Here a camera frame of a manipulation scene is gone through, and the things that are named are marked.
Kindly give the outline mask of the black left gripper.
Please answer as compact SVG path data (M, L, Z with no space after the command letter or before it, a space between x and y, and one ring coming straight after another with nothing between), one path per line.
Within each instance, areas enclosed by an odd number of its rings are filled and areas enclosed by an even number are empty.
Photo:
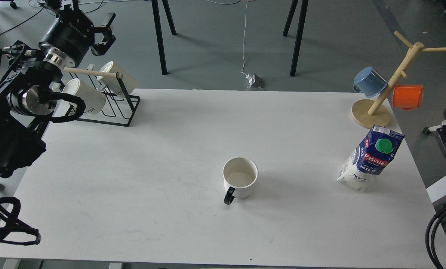
M101 26L92 26L93 22L81 10L64 9L74 7L77 0L38 0L38 5L57 15L47 33L39 42L43 51L55 47L63 51L76 68L91 49L94 56L103 56L114 44L116 37L112 33L115 13L108 13ZM101 33L101 43L95 43L94 34Z

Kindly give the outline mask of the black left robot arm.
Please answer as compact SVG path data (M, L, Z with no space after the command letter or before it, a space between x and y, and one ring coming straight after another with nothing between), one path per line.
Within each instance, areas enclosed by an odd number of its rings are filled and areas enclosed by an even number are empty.
M39 42L30 48L22 41L0 49L0 178L30 166L46 151L42 141L48 123L65 123L85 113L96 114L105 104L104 95L91 88L83 93L55 92L52 83L61 82L62 73L77 68L86 53L103 56L115 41L109 13L100 26L80 10L77 0L40 0L39 5L55 13L55 20ZM39 231L19 220L21 203L15 197L0 198L0 243L10 233L26 233L36 245Z

